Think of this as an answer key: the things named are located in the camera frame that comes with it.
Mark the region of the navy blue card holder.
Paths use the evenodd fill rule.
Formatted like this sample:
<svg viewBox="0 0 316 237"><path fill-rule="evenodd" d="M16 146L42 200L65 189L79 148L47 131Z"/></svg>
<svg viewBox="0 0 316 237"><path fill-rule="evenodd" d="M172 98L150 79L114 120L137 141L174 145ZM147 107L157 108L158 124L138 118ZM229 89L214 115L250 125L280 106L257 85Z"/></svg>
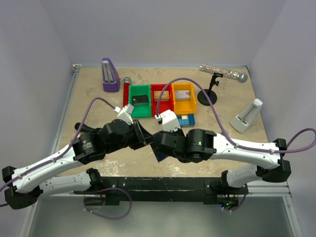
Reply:
<svg viewBox="0 0 316 237"><path fill-rule="evenodd" d="M161 162L161 161L163 161L164 159L166 159L168 157L168 156L166 156L164 154L158 153L156 151L156 149L154 148L154 146L151 146L151 148L152 148L152 151L153 151L153 153L155 155L155 158L156 158L157 162Z"/></svg>

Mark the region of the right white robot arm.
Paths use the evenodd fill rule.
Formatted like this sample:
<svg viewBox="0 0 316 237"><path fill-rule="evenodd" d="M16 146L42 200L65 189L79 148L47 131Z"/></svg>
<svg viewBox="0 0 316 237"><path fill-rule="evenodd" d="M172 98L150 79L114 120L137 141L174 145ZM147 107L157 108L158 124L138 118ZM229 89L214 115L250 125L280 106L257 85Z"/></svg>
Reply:
<svg viewBox="0 0 316 237"><path fill-rule="evenodd" d="M290 162L283 158L286 151L283 139L271 143L234 139L230 143L224 135L192 129L186 135L178 131L160 131L154 135L151 147L157 161L174 157L182 163L199 163L209 159L243 162L244 166L222 172L220 188L227 194L256 180L282 183L291 174Z"/></svg>

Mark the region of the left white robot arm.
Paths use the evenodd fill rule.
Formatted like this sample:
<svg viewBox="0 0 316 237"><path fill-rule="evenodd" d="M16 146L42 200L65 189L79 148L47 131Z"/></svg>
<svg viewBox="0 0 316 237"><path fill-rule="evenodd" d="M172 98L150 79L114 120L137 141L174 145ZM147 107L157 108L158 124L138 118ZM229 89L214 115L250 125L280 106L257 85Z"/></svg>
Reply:
<svg viewBox="0 0 316 237"><path fill-rule="evenodd" d="M60 151L23 168L8 166L2 170L6 205L22 209L38 201L44 195L69 191L101 191L103 182L97 169L90 168L74 176L61 177L60 173L102 160L105 155L129 147L137 150L151 144L152 134L135 120L128 124L120 119L107 123L103 128L78 127L82 135Z"/></svg>

